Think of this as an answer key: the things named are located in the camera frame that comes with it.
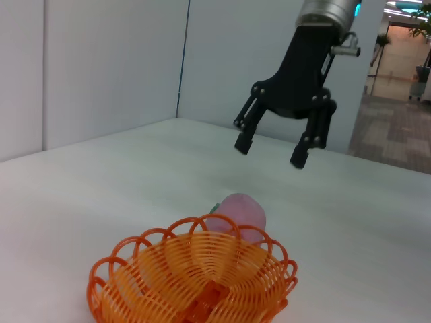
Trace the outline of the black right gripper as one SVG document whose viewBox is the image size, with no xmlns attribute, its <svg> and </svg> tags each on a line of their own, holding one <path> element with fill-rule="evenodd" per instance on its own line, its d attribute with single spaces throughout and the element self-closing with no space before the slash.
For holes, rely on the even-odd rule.
<svg viewBox="0 0 431 323">
<path fill-rule="evenodd" d="M 298 26 L 275 75 L 253 84 L 251 95 L 234 120 L 240 131 L 234 147 L 247 155 L 253 136 L 268 110 L 284 118 L 308 119 L 306 129 L 295 146 L 290 163 L 303 168 L 309 149 L 325 149 L 333 114 L 337 109 L 329 90 L 323 87 L 326 59 L 330 50 L 339 44 L 334 25 Z"/>
</svg>

